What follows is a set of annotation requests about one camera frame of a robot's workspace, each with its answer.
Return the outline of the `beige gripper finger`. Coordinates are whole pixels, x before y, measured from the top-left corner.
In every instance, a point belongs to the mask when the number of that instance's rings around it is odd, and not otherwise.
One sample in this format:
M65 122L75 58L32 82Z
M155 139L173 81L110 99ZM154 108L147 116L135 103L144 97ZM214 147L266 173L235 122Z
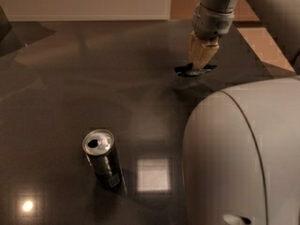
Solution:
M203 43L194 32L189 35L188 59L190 62L200 62L202 59Z
M194 68L202 69L214 57L219 49L218 39L199 40L194 58Z

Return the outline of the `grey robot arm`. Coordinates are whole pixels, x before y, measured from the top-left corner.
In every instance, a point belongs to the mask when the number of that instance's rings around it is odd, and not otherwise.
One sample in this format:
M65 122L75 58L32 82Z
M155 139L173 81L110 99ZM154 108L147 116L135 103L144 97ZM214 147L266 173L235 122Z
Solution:
M300 0L247 0L285 57L299 64ZM210 60L237 0L202 0L190 56ZM252 82L205 98L187 121L183 174L189 225L299 225L300 81Z

